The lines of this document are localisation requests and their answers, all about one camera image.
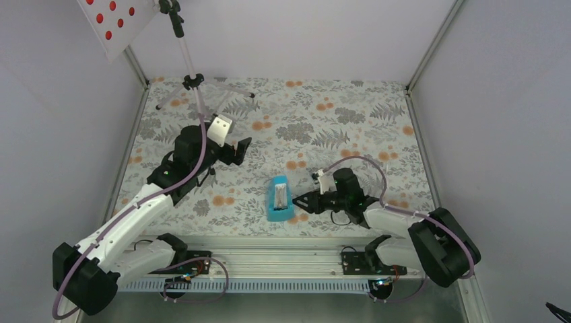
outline blue container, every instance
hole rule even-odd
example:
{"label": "blue container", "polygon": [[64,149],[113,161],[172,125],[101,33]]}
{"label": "blue container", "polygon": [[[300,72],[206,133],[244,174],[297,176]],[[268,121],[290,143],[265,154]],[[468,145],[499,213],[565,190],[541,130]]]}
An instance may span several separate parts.
{"label": "blue container", "polygon": [[295,217],[292,192],[285,175],[276,176],[270,181],[266,200],[268,221],[287,221]]}

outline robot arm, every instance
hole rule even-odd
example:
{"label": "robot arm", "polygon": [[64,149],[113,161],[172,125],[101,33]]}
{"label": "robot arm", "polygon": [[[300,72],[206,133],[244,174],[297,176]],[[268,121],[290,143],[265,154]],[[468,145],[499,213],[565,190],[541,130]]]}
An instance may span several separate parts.
{"label": "robot arm", "polygon": [[469,270],[469,261],[452,236],[433,222],[448,228],[468,249],[473,262],[481,259],[479,250],[452,214],[443,208],[429,213],[433,221],[402,214],[375,203],[378,199],[365,195],[357,176],[349,168],[333,173],[336,191],[324,190],[323,171],[312,176],[320,189],[294,199],[294,204],[308,213],[325,210],[345,211],[353,224],[383,233],[366,247],[372,267],[399,265],[422,269],[436,284],[448,287]]}
{"label": "robot arm", "polygon": [[[232,125],[231,119],[216,115],[205,125],[207,147],[197,175],[205,170],[208,170],[206,176],[213,174],[211,167],[218,160],[228,165],[243,162],[252,139],[241,140],[237,149],[225,143]],[[152,221],[179,203],[192,188],[201,185],[197,176],[193,176],[175,189],[165,190],[190,174],[198,163],[201,145],[199,126],[183,128],[175,140],[174,151],[163,158],[161,165],[147,178],[147,184],[119,212],[125,214],[121,220],[108,221],[74,246],[61,244],[53,253],[54,288],[65,288],[65,297],[87,315],[94,315],[111,302],[119,287],[156,269],[179,263],[187,245],[171,234],[159,236],[146,248],[128,254],[123,251]],[[146,200],[152,194],[158,195]],[[67,286],[63,286],[65,277],[81,257],[83,260],[76,266]]]}

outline white wall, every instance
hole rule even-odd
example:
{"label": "white wall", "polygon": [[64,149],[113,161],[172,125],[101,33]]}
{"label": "white wall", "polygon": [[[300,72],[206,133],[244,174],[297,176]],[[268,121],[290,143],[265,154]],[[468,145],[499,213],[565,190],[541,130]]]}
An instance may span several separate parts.
{"label": "white wall", "polygon": [[571,310],[571,2],[468,0],[413,90],[493,322]]}
{"label": "white wall", "polygon": [[[180,0],[191,56],[207,77],[408,83],[454,0]],[[187,74],[170,19],[133,42],[149,77]]]}
{"label": "white wall", "polygon": [[102,220],[142,87],[75,1],[3,1],[0,44],[0,322],[48,322],[52,252]]}

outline floral tablecloth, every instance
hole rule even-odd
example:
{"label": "floral tablecloth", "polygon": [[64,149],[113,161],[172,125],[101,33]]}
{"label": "floral tablecloth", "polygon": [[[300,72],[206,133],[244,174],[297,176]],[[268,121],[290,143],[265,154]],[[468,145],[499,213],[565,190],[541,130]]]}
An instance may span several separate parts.
{"label": "floral tablecloth", "polygon": [[[192,190],[144,234],[170,232],[182,236],[364,237],[378,233],[356,225],[331,223],[329,213],[296,216],[285,222],[268,222],[267,186],[272,177],[285,174],[293,196],[314,189],[310,177],[319,168],[342,157],[363,155],[387,171],[391,204],[429,211],[434,208],[422,165],[403,86],[381,81],[314,81],[283,79],[226,79],[256,93],[244,98],[213,85],[202,85],[210,112],[236,121],[227,142],[252,137],[241,166],[216,163],[216,176]],[[153,80],[141,126],[119,193],[121,209],[141,188],[162,157],[173,150],[181,128],[197,124],[191,92],[183,90],[162,110],[156,104],[181,79]],[[366,193],[378,195],[380,175],[360,160],[347,161]],[[345,223],[344,213],[333,215]]]}

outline tripod stand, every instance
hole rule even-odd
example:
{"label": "tripod stand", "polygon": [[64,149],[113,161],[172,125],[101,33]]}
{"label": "tripod stand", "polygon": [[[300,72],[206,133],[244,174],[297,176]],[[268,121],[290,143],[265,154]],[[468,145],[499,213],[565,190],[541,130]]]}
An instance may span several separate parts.
{"label": "tripod stand", "polygon": [[159,104],[157,104],[156,106],[157,110],[160,110],[167,102],[169,102],[172,98],[176,97],[180,90],[185,88],[189,91],[192,89],[196,97],[198,112],[200,114],[206,115],[204,99],[202,98],[202,93],[200,92],[199,89],[199,86],[202,83],[212,84],[222,89],[242,94],[243,96],[246,96],[248,98],[253,98],[256,96],[252,92],[244,91],[243,89],[237,89],[230,85],[216,82],[212,79],[205,79],[202,74],[195,73],[195,70],[193,68],[193,62],[191,61],[189,48],[187,46],[187,42],[184,40],[184,30],[182,30],[182,23],[184,22],[184,20],[182,17],[178,15],[178,12],[180,11],[180,5],[178,4],[178,1],[159,0],[158,2],[160,6],[160,12],[168,14],[170,17],[170,21],[172,22],[172,29],[174,29],[174,35],[178,38],[178,43],[180,44],[182,56],[184,57],[184,63],[187,65],[187,70],[189,74],[184,77],[184,81],[182,82],[182,84],[176,87],[176,89],[172,90],[172,92],[170,92],[166,97],[164,97],[164,99],[162,99],[159,102]]}

